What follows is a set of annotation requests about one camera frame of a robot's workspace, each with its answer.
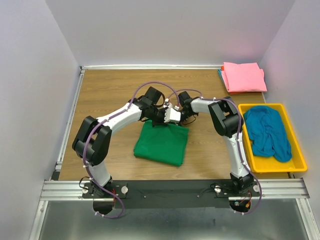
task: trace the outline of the yellow plastic bin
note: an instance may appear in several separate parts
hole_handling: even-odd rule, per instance
[[[281,103],[256,103],[239,104],[239,110],[243,116],[246,111],[254,106],[268,106],[277,110],[281,116],[287,138],[291,144],[292,159],[288,162],[280,162],[272,157],[255,156],[252,152],[252,141],[249,139],[246,124],[243,125],[243,143],[248,163],[251,170],[255,173],[280,173],[280,172],[304,172],[307,170],[307,164],[301,153],[295,133],[289,122],[285,107]]]

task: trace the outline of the folded green cloth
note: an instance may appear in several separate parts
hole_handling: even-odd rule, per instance
[[[152,127],[151,121],[146,121],[133,155],[179,167],[184,162],[188,132],[188,128],[175,124]]]

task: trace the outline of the folded pink towel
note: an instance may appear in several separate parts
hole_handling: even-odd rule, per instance
[[[228,92],[266,92],[264,71],[255,63],[223,63],[221,75]]]

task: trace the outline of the blue towel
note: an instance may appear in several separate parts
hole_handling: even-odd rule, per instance
[[[225,81],[222,77],[221,69],[218,69],[218,74],[219,74],[219,77],[220,77],[221,81],[223,82],[224,86],[226,86]]]
[[[291,145],[278,111],[268,106],[254,106],[244,115],[252,152],[256,156],[274,156],[285,163],[292,158]]]

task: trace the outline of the wooden tabletop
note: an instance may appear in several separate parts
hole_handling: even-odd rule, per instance
[[[83,119],[105,116],[121,108],[133,96],[139,85],[148,81],[161,81],[176,90],[197,89],[205,98],[221,98],[228,92],[215,69],[134,69],[86,70],[77,101],[75,114],[64,154],[59,180],[79,180],[86,176],[82,161],[71,145]],[[152,84],[165,96],[171,90]],[[143,95],[148,86],[137,96]],[[199,94],[188,92],[192,97]],[[261,93],[242,93],[231,96],[236,104],[264,103]],[[111,139],[106,158],[107,169],[115,180],[192,180],[229,179],[230,160],[223,138],[215,131],[209,114],[200,113],[190,129],[184,163],[180,167],[136,158],[134,146],[143,123],[135,122],[118,131]]]

